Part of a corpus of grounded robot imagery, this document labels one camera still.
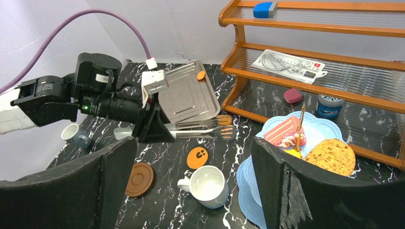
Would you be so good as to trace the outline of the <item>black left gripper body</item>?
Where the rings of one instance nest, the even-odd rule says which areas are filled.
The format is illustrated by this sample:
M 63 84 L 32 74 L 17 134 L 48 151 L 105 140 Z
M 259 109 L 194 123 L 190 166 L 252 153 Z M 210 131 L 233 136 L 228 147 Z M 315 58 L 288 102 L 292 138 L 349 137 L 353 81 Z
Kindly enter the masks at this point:
M 122 64 L 100 53 L 81 53 L 76 70 L 61 78 L 46 75 L 22 82 L 12 107 L 42 127 L 60 120 L 75 122 L 79 112 L 110 120 L 141 124 L 146 117 L 140 85 L 117 88 Z

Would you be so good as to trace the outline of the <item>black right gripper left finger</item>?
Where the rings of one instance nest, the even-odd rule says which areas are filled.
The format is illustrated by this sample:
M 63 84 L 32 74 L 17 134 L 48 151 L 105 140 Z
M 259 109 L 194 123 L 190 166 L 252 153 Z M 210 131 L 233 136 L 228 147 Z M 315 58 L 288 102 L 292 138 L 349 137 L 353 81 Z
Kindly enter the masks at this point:
M 132 137 L 0 183 L 3 229 L 112 229 L 137 151 Z

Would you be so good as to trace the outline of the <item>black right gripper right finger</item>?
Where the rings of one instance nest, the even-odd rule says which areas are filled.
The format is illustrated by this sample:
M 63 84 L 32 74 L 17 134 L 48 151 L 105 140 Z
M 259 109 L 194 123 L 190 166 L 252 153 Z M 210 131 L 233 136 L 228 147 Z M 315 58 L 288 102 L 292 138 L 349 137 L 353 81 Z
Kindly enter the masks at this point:
M 266 140 L 251 142 L 269 229 L 402 229 L 405 183 L 343 177 L 289 155 Z

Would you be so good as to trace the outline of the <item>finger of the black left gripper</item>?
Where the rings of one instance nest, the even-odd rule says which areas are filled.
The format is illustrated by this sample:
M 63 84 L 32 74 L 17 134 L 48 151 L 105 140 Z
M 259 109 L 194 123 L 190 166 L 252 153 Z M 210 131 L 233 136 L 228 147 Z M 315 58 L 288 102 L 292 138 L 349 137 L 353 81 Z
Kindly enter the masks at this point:
M 139 143 L 173 143 L 175 138 L 165 126 L 171 122 L 159 103 L 159 95 L 154 94 L 148 105 L 149 110 L 141 109 L 139 112 L 132 136 Z

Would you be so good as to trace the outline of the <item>steel food tongs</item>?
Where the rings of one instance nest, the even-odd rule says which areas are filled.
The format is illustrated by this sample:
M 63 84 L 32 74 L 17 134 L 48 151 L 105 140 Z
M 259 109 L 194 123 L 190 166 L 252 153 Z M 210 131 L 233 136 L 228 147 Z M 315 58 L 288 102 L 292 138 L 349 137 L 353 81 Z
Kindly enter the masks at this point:
M 202 121 L 169 123 L 166 124 L 165 127 L 174 138 L 202 137 L 224 140 L 220 136 L 220 127 L 217 123 L 217 116 Z

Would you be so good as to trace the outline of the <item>orange yellow pastry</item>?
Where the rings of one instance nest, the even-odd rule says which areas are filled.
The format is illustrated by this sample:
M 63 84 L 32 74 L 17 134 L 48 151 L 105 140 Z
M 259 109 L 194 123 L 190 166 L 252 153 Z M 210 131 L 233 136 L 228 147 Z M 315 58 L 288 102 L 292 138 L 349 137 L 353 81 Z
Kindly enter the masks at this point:
M 295 156 L 297 158 L 300 158 L 300 159 L 303 158 L 303 156 L 301 154 L 301 150 L 297 151 L 295 149 L 285 149 L 284 152 L 286 152 L 286 153 L 288 153 L 288 154 L 290 154 L 292 156 Z

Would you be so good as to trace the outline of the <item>brown chocolate chip cookie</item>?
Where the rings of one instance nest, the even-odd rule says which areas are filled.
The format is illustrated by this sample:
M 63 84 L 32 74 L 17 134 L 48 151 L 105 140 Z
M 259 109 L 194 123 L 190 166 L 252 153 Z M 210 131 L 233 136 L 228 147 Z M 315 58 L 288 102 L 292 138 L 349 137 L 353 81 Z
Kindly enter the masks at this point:
M 304 161 L 345 177 L 351 175 L 356 166 L 353 149 L 337 138 L 320 142 L 304 157 Z

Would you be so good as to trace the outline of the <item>pink layered cake slice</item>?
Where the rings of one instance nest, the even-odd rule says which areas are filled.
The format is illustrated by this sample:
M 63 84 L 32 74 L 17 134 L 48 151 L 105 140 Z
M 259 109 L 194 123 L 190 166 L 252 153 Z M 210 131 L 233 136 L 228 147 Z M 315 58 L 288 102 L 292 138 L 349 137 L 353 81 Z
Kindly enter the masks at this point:
M 281 148 L 295 147 L 298 142 L 300 119 L 292 116 L 264 134 L 264 139 Z

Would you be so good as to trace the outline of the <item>small orange round cookie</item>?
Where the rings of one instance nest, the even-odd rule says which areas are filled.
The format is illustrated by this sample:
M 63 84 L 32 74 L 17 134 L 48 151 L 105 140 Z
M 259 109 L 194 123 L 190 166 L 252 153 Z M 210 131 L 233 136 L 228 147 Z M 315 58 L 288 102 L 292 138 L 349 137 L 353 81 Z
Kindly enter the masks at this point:
M 206 77 L 206 72 L 205 72 L 205 71 L 200 71 L 200 72 L 197 74 L 197 80 L 198 80 L 198 81 L 203 81 L 203 80 L 205 79 L 205 77 Z

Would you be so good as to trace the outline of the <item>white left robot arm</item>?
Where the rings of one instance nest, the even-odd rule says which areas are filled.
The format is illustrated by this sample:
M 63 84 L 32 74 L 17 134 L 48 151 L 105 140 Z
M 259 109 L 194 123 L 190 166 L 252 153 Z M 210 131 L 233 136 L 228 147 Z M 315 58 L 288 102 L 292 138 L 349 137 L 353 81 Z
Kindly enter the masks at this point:
M 0 132 L 75 122 L 79 113 L 134 125 L 131 136 L 140 143 L 172 143 L 173 134 L 159 92 L 169 85 L 163 70 L 144 71 L 141 82 L 117 87 L 122 64 L 100 53 L 82 53 L 76 70 L 58 77 L 42 76 L 22 82 L 0 96 Z

